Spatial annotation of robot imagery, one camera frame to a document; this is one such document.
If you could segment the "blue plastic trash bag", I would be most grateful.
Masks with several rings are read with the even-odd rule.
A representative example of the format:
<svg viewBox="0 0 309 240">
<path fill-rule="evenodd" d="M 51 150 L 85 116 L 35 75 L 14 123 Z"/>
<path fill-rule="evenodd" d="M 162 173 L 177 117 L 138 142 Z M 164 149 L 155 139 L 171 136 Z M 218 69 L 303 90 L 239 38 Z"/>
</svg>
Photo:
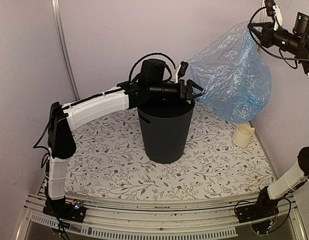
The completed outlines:
<svg viewBox="0 0 309 240">
<path fill-rule="evenodd" d="M 203 88 L 197 102 L 212 107 L 228 122 L 243 124 L 267 105 L 272 90 L 270 68 L 239 23 L 187 60 L 186 76 Z"/>
</svg>

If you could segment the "dark grey trash bin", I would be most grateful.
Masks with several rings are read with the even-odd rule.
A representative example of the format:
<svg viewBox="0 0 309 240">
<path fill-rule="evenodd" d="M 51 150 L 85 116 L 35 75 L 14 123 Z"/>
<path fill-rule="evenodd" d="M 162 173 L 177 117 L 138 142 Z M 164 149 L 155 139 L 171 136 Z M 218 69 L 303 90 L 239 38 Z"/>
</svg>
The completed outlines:
<svg viewBox="0 0 309 240">
<path fill-rule="evenodd" d="M 142 140 L 148 158 L 170 164 L 182 156 L 195 102 L 151 101 L 137 108 Z"/>
</svg>

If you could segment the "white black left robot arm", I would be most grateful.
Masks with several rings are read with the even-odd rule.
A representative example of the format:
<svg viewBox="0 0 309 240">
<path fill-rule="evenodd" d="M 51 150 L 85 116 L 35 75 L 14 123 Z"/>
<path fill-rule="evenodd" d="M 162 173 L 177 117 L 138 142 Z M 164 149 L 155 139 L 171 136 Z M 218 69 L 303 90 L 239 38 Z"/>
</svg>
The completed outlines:
<svg viewBox="0 0 309 240">
<path fill-rule="evenodd" d="M 74 132 L 101 117 L 137 109 L 141 135 L 147 157 L 160 164 L 177 161 L 183 154 L 195 100 L 204 88 L 191 79 L 184 80 L 188 63 L 168 66 L 157 53 L 137 61 L 139 73 L 111 89 L 78 100 L 50 107 L 43 131 L 48 136 L 46 157 L 46 197 L 49 208 L 58 217 L 69 213 L 65 203 L 66 171 L 77 145 Z"/>
</svg>

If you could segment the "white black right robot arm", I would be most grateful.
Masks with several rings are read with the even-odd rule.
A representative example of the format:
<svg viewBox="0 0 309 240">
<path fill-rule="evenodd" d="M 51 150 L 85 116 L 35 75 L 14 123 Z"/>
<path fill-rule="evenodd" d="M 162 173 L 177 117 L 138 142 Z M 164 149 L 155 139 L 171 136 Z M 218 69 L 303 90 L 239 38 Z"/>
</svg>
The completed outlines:
<svg viewBox="0 0 309 240">
<path fill-rule="evenodd" d="M 309 16 L 298 13 L 289 31 L 275 6 L 264 11 L 269 21 L 250 19 L 247 28 L 272 76 L 269 104 L 254 123 L 276 180 L 260 191 L 253 206 L 257 218 L 274 213 L 309 179 Z"/>
</svg>

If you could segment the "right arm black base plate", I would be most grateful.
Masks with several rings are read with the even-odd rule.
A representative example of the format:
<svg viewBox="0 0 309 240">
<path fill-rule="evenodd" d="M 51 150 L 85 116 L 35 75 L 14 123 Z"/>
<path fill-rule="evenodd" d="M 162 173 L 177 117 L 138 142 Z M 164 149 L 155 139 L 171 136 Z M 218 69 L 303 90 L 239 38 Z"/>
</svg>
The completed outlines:
<svg viewBox="0 0 309 240">
<path fill-rule="evenodd" d="M 278 201 L 266 205 L 250 203 L 248 205 L 236 205 L 234 207 L 234 214 L 237 216 L 239 223 L 247 223 L 272 217 L 278 213 Z"/>
</svg>

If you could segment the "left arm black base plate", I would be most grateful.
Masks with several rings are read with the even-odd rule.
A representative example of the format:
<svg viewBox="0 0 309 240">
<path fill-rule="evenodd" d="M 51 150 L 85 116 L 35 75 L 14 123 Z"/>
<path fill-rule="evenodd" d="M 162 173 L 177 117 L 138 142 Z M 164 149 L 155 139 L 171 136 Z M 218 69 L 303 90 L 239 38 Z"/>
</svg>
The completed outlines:
<svg viewBox="0 0 309 240">
<path fill-rule="evenodd" d="M 57 217 L 57 219 L 68 220 L 77 223 L 83 223 L 87 208 L 81 201 L 65 202 L 65 199 L 46 200 L 42 212 L 45 215 Z"/>
</svg>

